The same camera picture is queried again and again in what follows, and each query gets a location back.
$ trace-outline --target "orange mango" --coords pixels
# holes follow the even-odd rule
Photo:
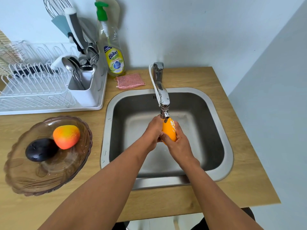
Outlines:
[[[175,128],[175,122],[171,118],[168,118],[167,122],[163,122],[162,131],[167,134],[172,141],[177,140],[177,134],[176,134],[176,128]]]
[[[53,139],[61,149],[74,146],[80,138],[79,128],[74,125],[63,125],[53,131]]]

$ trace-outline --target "kitchen counter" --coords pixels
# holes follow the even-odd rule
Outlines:
[[[137,72],[146,85],[135,89],[153,88],[148,69]],[[164,69],[166,88],[193,87],[206,93],[216,108],[234,153],[230,174],[217,182],[219,187],[240,207],[280,203],[280,200],[256,155],[235,111],[233,110],[212,67]],[[45,113],[0,116],[0,167],[19,136],[31,126],[58,115],[78,116],[86,121],[93,133],[91,154],[75,178],[60,189],[41,196],[25,197],[15,194],[5,183],[0,172],[1,229],[37,229],[75,189],[100,170],[100,154],[106,108],[120,92],[117,82],[108,77],[103,108],[99,111]],[[118,221],[156,218],[201,212],[190,185],[136,190],[129,199]]]

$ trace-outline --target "white hose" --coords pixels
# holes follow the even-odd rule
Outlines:
[[[153,83],[153,88],[154,88],[154,91],[155,91],[155,93],[156,93],[156,97],[157,97],[157,101],[158,101],[158,103],[159,103],[159,106],[161,106],[161,98],[160,98],[160,95],[159,95],[159,93],[158,93],[158,90],[157,90],[157,88],[156,88],[156,85],[154,84],[154,79],[153,79],[153,76],[152,76],[152,74],[151,74],[151,69],[153,68],[153,65],[151,64],[149,67],[148,67],[148,69],[149,69],[149,75],[150,75],[150,78],[151,78],[151,82]]]

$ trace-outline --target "forearm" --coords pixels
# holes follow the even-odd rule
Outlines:
[[[138,139],[73,192],[39,229],[111,229],[148,154]]]
[[[185,168],[210,230],[262,230],[199,166]]]

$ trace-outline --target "green pump cap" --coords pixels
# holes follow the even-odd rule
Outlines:
[[[102,1],[95,2],[95,6],[97,7],[97,17],[99,21],[107,21],[108,16],[106,14],[106,11],[103,9],[104,7],[108,7],[109,4],[104,3]]]

